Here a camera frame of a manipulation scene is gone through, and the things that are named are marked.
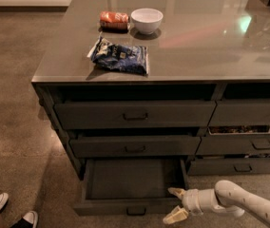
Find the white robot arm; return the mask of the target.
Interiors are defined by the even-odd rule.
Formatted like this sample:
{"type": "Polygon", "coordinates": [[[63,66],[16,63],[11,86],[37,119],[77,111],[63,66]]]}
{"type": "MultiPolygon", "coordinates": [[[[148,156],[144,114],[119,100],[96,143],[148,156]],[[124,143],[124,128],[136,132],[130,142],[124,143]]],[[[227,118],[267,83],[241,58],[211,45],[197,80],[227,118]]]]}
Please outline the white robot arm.
{"type": "Polygon", "coordinates": [[[219,180],[212,189],[170,187],[168,192],[182,202],[163,218],[164,224],[173,224],[188,218],[213,212],[223,216],[241,217],[248,212],[270,228],[270,200],[246,191],[230,180],[219,180]]]}

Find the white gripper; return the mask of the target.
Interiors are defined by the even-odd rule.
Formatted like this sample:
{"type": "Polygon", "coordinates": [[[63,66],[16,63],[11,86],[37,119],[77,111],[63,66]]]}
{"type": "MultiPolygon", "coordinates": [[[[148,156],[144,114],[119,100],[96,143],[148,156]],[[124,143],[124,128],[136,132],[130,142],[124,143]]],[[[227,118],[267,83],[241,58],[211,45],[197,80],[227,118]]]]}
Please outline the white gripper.
{"type": "MultiPolygon", "coordinates": [[[[199,190],[169,187],[168,192],[182,200],[183,207],[193,216],[200,216],[203,210],[199,201],[199,190]]],[[[163,218],[163,223],[170,225],[176,222],[183,221],[188,218],[188,212],[180,206],[176,206],[168,215],[163,218]]]]}

